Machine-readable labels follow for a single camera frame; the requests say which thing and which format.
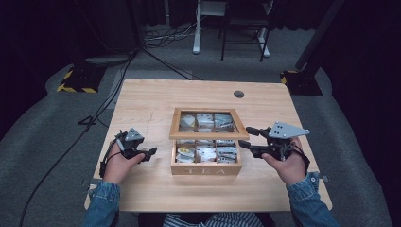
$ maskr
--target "handheld controller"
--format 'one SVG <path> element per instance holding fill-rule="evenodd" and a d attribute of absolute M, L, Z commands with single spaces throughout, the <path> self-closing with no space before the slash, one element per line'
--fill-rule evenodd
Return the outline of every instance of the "handheld controller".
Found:
<path fill-rule="evenodd" d="M 252 135 L 258 136 L 259 134 L 266 138 L 267 146 L 255 146 L 250 142 L 239 140 L 238 144 L 242 148 L 251 151 L 253 158 L 262 158 L 262 154 L 268 153 L 279 161 L 285 161 L 292 152 L 297 152 L 301 155 L 305 163 L 305 170 L 309 167 L 309 159 L 304 155 L 300 149 L 297 150 L 291 145 L 291 138 L 299 135 L 309 134 L 309 130 L 304 130 L 291 126 L 286 123 L 276 121 L 273 127 L 267 127 L 265 130 L 258 130 L 256 128 L 247 127 L 247 132 Z"/>
<path fill-rule="evenodd" d="M 145 154 L 145 158 L 142 159 L 141 162 L 148 162 L 152 155 L 156 153 L 157 148 L 152 148 L 150 150 L 138 150 L 136 149 L 140 144 L 144 142 L 145 138 L 134 128 L 130 128 L 129 131 L 120 132 L 115 136 L 115 139 L 111 142 L 109 149 L 107 150 L 106 154 L 104 155 L 103 162 L 100 162 L 100 170 L 99 175 L 103 178 L 104 173 L 106 172 L 106 166 L 108 163 L 108 156 L 110 150 L 112 150 L 112 146 L 117 143 L 120 147 L 121 154 L 126 159 L 131 159 L 136 155 L 143 153 Z"/>
<path fill-rule="evenodd" d="M 140 153 L 145 154 L 145 158 L 141 162 L 150 161 L 150 157 L 156 153 L 157 148 L 152 148 L 148 151 L 137 150 L 138 145 L 144 142 L 145 138 L 134 128 L 130 128 L 130 131 L 123 132 L 116 135 L 116 142 L 121 149 L 121 154 L 126 159 L 131 159 Z"/>

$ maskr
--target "human hand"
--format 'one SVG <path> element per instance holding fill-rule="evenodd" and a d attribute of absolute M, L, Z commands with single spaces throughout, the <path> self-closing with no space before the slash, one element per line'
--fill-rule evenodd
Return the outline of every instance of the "human hand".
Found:
<path fill-rule="evenodd" d="M 120 184 L 124 181 L 124 179 L 128 176 L 133 166 L 138 164 L 145 158 L 145 154 L 141 153 L 136 155 L 131 159 L 126 159 L 122 154 L 119 153 L 120 147 L 115 143 L 110 150 L 110 154 L 108 156 L 108 162 L 106 171 L 104 173 L 103 181 L 109 183 Z"/>
<path fill-rule="evenodd" d="M 291 143 L 302 149 L 301 141 L 298 137 L 292 138 Z M 277 171 L 280 179 L 287 185 L 300 182 L 306 176 L 304 160 L 296 152 L 292 152 L 284 162 L 278 161 L 267 153 L 262 154 L 262 158 Z"/>

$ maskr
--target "denim sleeve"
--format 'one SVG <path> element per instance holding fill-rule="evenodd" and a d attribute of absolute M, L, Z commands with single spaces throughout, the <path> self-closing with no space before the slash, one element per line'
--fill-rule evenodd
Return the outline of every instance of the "denim sleeve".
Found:
<path fill-rule="evenodd" d="M 287 185 L 295 221 L 301 226 L 339 226 L 326 204 L 321 201 L 318 190 L 318 172 L 308 173 L 302 181 Z"/>
<path fill-rule="evenodd" d="M 82 226 L 111 226 L 119 210 L 120 187 L 100 181 L 94 191 L 89 191 L 89 197 L 91 203 Z"/>

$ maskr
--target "striped shirt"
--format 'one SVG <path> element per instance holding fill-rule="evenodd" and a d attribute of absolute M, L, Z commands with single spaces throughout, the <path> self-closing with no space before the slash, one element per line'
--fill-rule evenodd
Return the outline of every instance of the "striped shirt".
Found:
<path fill-rule="evenodd" d="M 200 224 L 180 220 L 180 215 L 167 214 L 163 227 L 263 227 L 263 225 L 254 213 L 217 213 Z"/>

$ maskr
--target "office chair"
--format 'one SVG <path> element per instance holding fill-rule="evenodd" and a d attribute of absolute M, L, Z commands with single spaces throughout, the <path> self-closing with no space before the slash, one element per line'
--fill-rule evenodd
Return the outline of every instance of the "office chair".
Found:
<path fill-rule="evenodd" d="M 263 60 L 266 44 L 270 33 L 269 15 L 272 9 L 272 1 L 270 0 L 228 0 L 225 5 L 225 12 L 223 17 L 222 29 L 218 34 L 220 38 L 221 31 L 223 31 L 223 45 L 221 49 L 221 61 L 224 61 L 224 51 L 227 43 L 230 44 L 263 44 L 262 55 L 260 61 Z M 257 30 L 254 38 L 257 40 L 249 41 L 227 41 L 227 29 L 252 29 Z M 264 42 L 261 43 L 257 36 L 261 30 L 265 28 L 266 37 Z"/>

